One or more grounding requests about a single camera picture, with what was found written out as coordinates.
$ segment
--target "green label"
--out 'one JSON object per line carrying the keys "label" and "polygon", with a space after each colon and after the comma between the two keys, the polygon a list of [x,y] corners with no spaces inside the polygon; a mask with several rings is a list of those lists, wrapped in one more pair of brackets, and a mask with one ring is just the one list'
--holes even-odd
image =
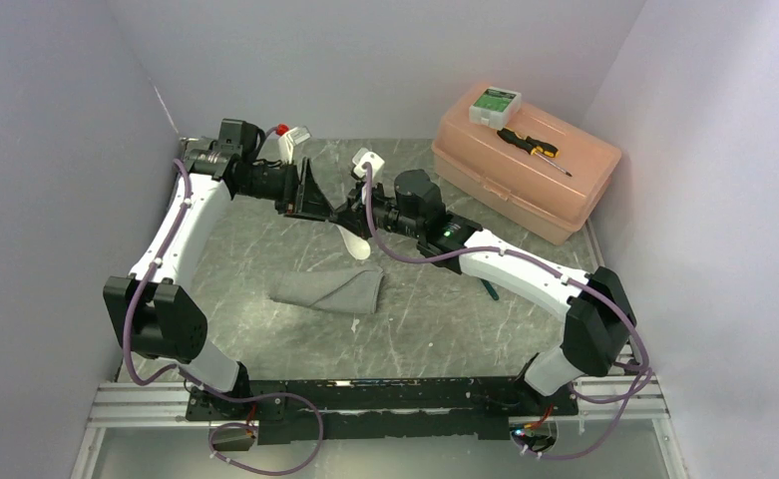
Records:
{"label": "green label", "polygon": [[516,98],[515,93],[502,92],[494,88],[487,88],[483,95],[474,102],[475,107],[485,108],[493,112],[504,112],[510,106],[510,102]]}

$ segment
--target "robotic arm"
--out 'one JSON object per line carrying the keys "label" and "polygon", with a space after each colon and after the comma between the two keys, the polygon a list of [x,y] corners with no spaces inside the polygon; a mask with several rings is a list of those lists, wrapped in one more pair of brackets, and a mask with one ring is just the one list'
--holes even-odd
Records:
{"label": "robotic arm", "polygon": [[[251,395],[247,369],[206,339],[206,319],[187,294],[212,226],[229,200],[245,195],[274,201],[278,213],[287,217],[339,226],[346,245],[358,258],[368,255],[366,240],[372,236],[369,216],[377,229],[415,239],[424,258],[489,246],[487,251],[436,260],[434,265],[500,284],[540,305],[565,325],[563,343],[532,358],[521,373],[535,393],[550,396],[579,376],[608,374],[629,332],[609,307],[578,286],[584,284],[600,291],[635,324],[620,281],[611,270],[600,267],[588,273],[568,268],[506,243],[479,224],[448,211],[439,187],[423,170],[398,175],[394,197],[386,196],[379,183],[369,189],[366,164],[377,178],[383,161],[367,150],[354,158],[352,176],[356,186],[345,203],[334,208],[315,183],[309,159],[302,161],[300,170],[289,162],[259,160],[263,141],[264,133],[256,126],[224,120],[217,139],[188,142],[183,162],[193,187],[192,196],[185,198],[181,179],[146,254],[128,276],[113,276],[105,285],[105,303],[120,344],[139,278],[155,262],[159,267],[133,313],[132,351],[147,358],[173,361],[201,383],[228,396]],[[173,227],[182,204],[190,205],[184,221],[171,246],[157,257],[158,247]],[[504,254],[508,249],[530,256],[562,276],[557,279],[514,254]]]}

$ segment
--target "storage box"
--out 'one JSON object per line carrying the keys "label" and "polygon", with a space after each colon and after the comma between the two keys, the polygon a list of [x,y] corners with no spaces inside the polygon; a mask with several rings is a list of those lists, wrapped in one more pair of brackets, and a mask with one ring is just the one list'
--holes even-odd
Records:
{"label": "storage box", "polygon": [[491,85],[475,86],[442,117],[433,142],[436,174],[484,205],[554,244],[579,230],[609,184],[621,151],[533,105],[507,128],[559,149],[569,177],[491,128],[469,121],[469,107]]}

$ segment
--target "gray wall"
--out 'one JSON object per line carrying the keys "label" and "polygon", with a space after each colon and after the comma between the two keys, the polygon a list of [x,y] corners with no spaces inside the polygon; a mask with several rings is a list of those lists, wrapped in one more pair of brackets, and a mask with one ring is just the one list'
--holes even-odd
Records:
{"label": "gray wall", "polygon": [[110,0],[179,130],[432,138],[490,80],[578,122],[643,0]]}
{"label": "gray wall", "polygon": [[99,1],[0,1],[0,477],[68,477],[177,137]]}
{"label": "gray wall", "polygon": [[779,477],[779,2],[649,0],[583,126],[692,477]]}

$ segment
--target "black and yellow handle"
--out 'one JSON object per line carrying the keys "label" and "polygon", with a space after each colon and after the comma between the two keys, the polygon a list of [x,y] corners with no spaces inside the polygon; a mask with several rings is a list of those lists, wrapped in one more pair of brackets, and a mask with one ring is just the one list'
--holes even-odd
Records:
{"label": "black and yellow handle", "polygon": [[510,130],[509,128],[502,128],[501,130],[498,130],[498,136],[501,137],[501,140],[509,143],[510,145],[521,148],[530,155],[533,153],[541,153],[546,157],[556,158],[560,152],[557,147],[551,145],[550,143],[536,140],[535,138],[531,138],[529,136],[522,138],[519,134]]}

